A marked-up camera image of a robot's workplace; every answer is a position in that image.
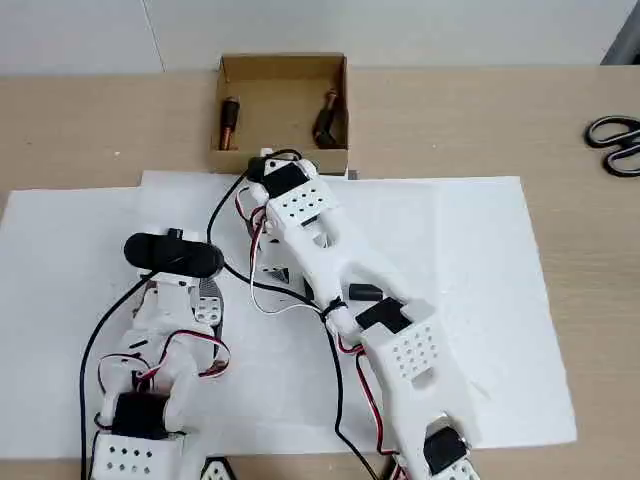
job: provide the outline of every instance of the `scissor handle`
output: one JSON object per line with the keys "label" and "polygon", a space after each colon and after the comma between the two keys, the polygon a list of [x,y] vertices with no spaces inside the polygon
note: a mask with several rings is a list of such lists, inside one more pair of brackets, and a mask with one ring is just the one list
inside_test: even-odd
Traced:
{"label": "scissor handle", "polygon": [[622,158],[630,157],[636,153],[640,153],[640,142],[630,142],[627,148],[622,148],[611,152],[602,159],[603,168],[616,177],[640,177],[640,167],[638,168],[620,168],[616,166],[616,162]]}
{"label": "scissor handle", "polygon": [[[596,138],[595,131],[601,126],[609,124],[622,125],[627,127],[629,130],[623,133],[616,133],[615,135],[602,139]],[[624,115],[607,115],[606,117],[598,118],[590,123],[584,131],[584,141],[591,148],[605,148],[612,147],[614,145],[629,147],[636,138],[640,139],[640,120],[633,117],[626,117]]]}

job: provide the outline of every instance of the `cardboard box flap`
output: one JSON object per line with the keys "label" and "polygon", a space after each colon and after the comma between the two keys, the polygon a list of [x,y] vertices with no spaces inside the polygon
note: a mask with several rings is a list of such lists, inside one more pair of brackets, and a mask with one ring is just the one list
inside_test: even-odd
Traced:
{"label": "cardboard box flap", "polygon": [[220,72],[227,82],[332,78],[339,77],[344,62],[340,53],[223,55]]}

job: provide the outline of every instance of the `white wire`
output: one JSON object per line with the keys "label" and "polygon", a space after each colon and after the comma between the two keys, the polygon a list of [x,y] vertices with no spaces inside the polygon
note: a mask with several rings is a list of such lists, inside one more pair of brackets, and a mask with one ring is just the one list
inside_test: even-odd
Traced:
{"label": "white wire", "polygon": [[289,310],[293,310],[294,308],[306,308],[309,310],[313,310],[314,312],[317,312],[317,313],[322,313],[322,310],[320,310],[319,308],[312,307],[311,305],[307,305],[305,303],[294,303],[293,305],[289,305],[287,307],[281,308],[280,310],[270,311],[270,310],[265,310],[262,306],[260,306],[260,304],[258,303],[258,300],[256,300],[256,294],[255,294],[255,289],[253,284],[256,276],[256,264],[258,263],[256,260],[258,256],[258,246],[260,245],[260,237],[262,236],[262,227],[264,226],[264,220],[265,220],[265,217],[263,216],[260,222],[258,222],[258,226],[256,227],[258,230],[256,233],[256,239],[253,245],[253,250],[251,251],[251,258],[250,258],[251,273],[249,275],[249,290],[251,291],[251,299],[253,300],[253,304],[258,310],[260,310],[265,315],[279,315],[281,313],[288,312]]}
{"label": "white wire", "polygon": [[238,214],[242,217],[242,219],[245,222],[248,222],[249,219],[247,218],[247,214],[244,210],[244,206],[242,205],[242,200],[240,200],[240,195],[242,195],[243,192],[246,192],[247,190],[249,190],[248,186],[244,186],[242,187],[240,190],[238,190],[238,193],[236,193],[236,209],[238,210]]}

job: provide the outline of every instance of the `black cable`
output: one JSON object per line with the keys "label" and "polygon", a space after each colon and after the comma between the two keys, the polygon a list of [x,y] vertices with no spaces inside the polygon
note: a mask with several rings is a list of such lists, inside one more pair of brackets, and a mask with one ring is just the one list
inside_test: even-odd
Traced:
{"label": "black cable", "polygon": [[[249,279],[247,277],[245,277],[244,275],[242,275],[241,273],[239,273],[237,270],[235,270],[228,263],[224,264],[224,268],[229,273],[231,273],[234,277],[236,277],[237,279],[242,280],[246,284],[249,284]],[[266,283],[254,282],[253,285],[255,287],[261,288],[263,290],[268,290],[268,291],[271,291],[271,292],[278,292],[278,293],[283,293],[285,295],[289,295],[290,297],[293,297],[296,300],[300,300],[301,302],[305,303],[306,305],[309,305],[310,307],[318,308],[318,306],[314,302],[312,302],[307,297],[305,297],[305,296],[303,296],[303,295],[301,295],[298,292],[295,292],[293,290],[289,290],[287,288],[278,287],[276,285],[268,285]],[[325,328],[325,332],[327,334],[327,340],[329,341],[329,348],[331,349],[331,357],[333,358],[333,366],[334,366],[335,371],[336,371],[336,381],[337,381],[337,384],[338,384],[338,405],[337,405],[337,409],[336,409],[336,420],[335,420],[335,424],[334,424],[334,431],[335,431],[336,435],[338,436],[338,438],[340,440],[342,440],[345,443],[345,445],[347,445],[347,447],[349,447],[349,449],[353,452],[353,454],[358,458],[358,460],[360,460],[360,463],[362,463],[362,465],[367,470],[367,472],[369,473],[371,478],[373,480],[379,480],[378,479],[378,475],[376,474],[375,470],[369,464],[367,459],[364,458],[364,456],[362,455],[360,450],[358,450],[358,447],[356,447],[351,442],[351,440],[349,440],[340,431],[340,424],[342,423],[342,408],[343,408],[343,403],[344,403],[344,384],[343,384],[343,378],[342,378],[342,367],[340,366],[340,359],[338,358],[338,352],[336,350],[336,344],[335,344],[335,341],[333,339],[333,335],[331,335],[331,332],[329,332],[329,329],[326,326],[326,318],[325,318],[325,316],[323,316],[320,313],[318,313],[318,316],[320,317],[320,320],[322,321],[322,324],[323,324],[323,326]]]}
{"label": "black cable", "polygon": [[[277,157],[279,155],[283,155],[284,153],[293,153],[294,155],[297,154],[298,159],[301,158],[301,155],[298,152],[296,152],[295,150],[288,150],[287,149],[287,150],[278,150],[276,152],[273,152],[271,155],[263,157],[263,159],[268,160],[270,158],[275,158],[275,157]],[[211,229],[213,228],[213,223],[215,222],[216,218],[218,217],[218,214],[220,213],[220,210],[222,209],[222,207],[226,203],[226,201],[229,199],[231,194],[234,192],[234,190],[238,187],[238,185],[240,185],[242,180],[244,180],[246,178],[248,173],[249,173],[249,169],[245,170],[245,172],[242,173],[242,175],[240,175],[240,177],[238,177],[238,179],[234,182],[234,184],[224,194],[224,196],[222,197],[222,199],[220,200],[220,202],[218,203],[218,205],[214,209],[213,213],[211,214],[211,218],[209,219],[209,224],[207,225],[207,242],[208,243],[211,243]],[[225,268],[225,270],[227,270],[229,273],[231,273],[237,279],[243,281],[246,284],[250,283],[250,280],[247,277],[242,275],[240,272],[238,272],[235,268],[233,268],[228,263],[225,262],[224,268]],[[283,287],[278,287],[276,285],[269,285],[269,284],[266,284],[266,283],[259,283],[259,282],[254,282],[253,285],[255,287],[257,287],[257,288],[262,289],[262,290],[268,290],[268,291],[271,291],[271,292],[278,292],[278,293],[282,293],[284,295],[288,295],[290,297],[295,298],[296,300],[299,300],[299,301],[303,302],[306,305],[318,308],[317,305],[314,302],[312,302],[307,297],[305,297],[305,296],[303,296],[303,295],[301,295],[301,294],[299,294],[299,293],[297,293],[297,292],[295,292],[293,290],[289,290],[289,289],[283,288]],[[340,424],[342,423],[342,409],[343,409],[343,404],[344,404],[344,383],[343,383],[343,378],[342,378],[342,368],[340,366],[340,359],[338,358],[338,351],[336,350],[336,344],[335,344],[335,341],[333,339],[333,335],[331,335],[331,332],[329,331],[329,329],[326,326],[326,317],[324,315],[320,314],[320,313],[318,314],[318,316],[320,317],[320,320],[321,320],[321,322],[322,322],[322,324],[323,324],[323,326],[325,328],[325,332],[327,334],[327,340],[329,341],[329,348],[331,349],[331,357],[333,358],[333,366],[334,366],[335,372],[336,372],[336,381],[337,381],[337,387],[338,387],[338,401],[337,401],[337,408],[336,408],[336,420],[335,420],[335,424],[334,424],[334,431],[335,431],[336,435],[338,436],[338,438],[340,440],[342,440],[344,442],[344,444],[347,445],[347,447],[349,447],[349,449],[353,452],[353,454],[358,458],[360,463],[362,463],[363,467],[367,470],[367,473],[369,473],[371,478],[373,480],[379,480],[378,475],[376,474],[375,470],[369,464],[367,459],[364,458],[364,456],[362,455],[360,450],[358,450],[358,447],[356,447],[351,442],[351,440],[349,440],[340,431]]]}
{"label": "black cable", "polygon": [[98,440],[98,434],[100,431],[98,430],[96,434],[93,436],[93,441],[91,442],[91,465],[89,465],[89,478],[93,475],[93,464],[96,459],[96,443]]}
{"label": "black cable", "polygon": [[102,330],[104,324],[109,320],[109,317],[113,315],[113,313],[120,308],[120,306],[126,302],[134,293],[136,293],[142,286],[144,286],[151,278],[153,278],[158,272],[151,272],[148,275],[144,275],[133,287],[131,287],[127,293],[125,293],[122,297],[120,297],[107,312],[102,316],[96,328],[93,329],[91,336],[89,337],[89,341],[87,342],[87,346],[84,348],[84,353],[82,355],[82,362],[80,362],[80,381],[79,381],[79,390],[80,390],[80,461],[82,462],[80,465],[80,479],[87,480],[87,446],[85,444],[87,437],[87,419],[86,419],[86,398],[85,398],[85,373],[87,370],[87,362],[89,360],[89,354],[91,353],[91,348]]}
{"label": "black cable", "polygon": [[367,470],[369,475],[373,480],[379,480],[378,475],[376,474],[373,467],[367,462],[367,459],[364,458],[358,447],[356,447],[351,440],[349,440],[341,431],[340,431],[340,423],[342,423],[342,406],[344,403],[344,385],[342,379],[342,368],[340,367],[340,359],[338,358],[338,351],[336,350],[336,342],[333,340],[333,335],[327,328],[326,324],[324,325],[325,332],[327,334],[327,340],[329,342],[329,348],[331,348],[331,356],[333,357],[333,366],[336,369],[336,380],[338,383],[338,407],[336,410],[336,423],[334,425],[334,431],[340,440],[342,440],[347,447],[353,452],[353,454],[360,460],[362,466]]}

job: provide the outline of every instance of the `hole pattern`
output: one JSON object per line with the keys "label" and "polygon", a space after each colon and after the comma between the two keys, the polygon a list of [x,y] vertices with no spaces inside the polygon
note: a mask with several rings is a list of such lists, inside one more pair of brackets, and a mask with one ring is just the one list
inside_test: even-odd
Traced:
{"label": "hole pattern", "polygon": [[[124,472],[125,470],[129,469],[131,473],[138,472],[138,469],[139,469],[138,465],[131,465],[131,467],[127,465],[127,457],[131,455],[133,455],[134,457],[139,457],[140,450],[135,449],[132,452],[129,452],[129,450],[127,450],[126,448],[117,450],[116,447],[111,445],[109,446],[109,453],[113,454],[117,460],[114,460],[116,463],[111,461],[107,462],[107,464],[105,465],[107,467],[107,470],[117,469],[121,472]],[[153,456],[153,452],[151,452],[151,450],[148,450],[146,452],[146,456],[147,458],[151,458]],[[142,472],[144,472],[145,475],[149,475],[151,473],[151,469],[148,466],[145,466]]]}
{"label": "hole pattern", "polygon": [[311,180],[282,195],[278,199],[278,206],[288,218],[304,222],[317,215],[325,204],[331,204],[327,202],[329,199],[326,195],[318,182]]}
{"label": "hole pattern", "polygon": [[408,380],[428,369],[430,361],[438,358],[438,348],[430,326],[421,327],[405,336],[392,350],[398,373]]}

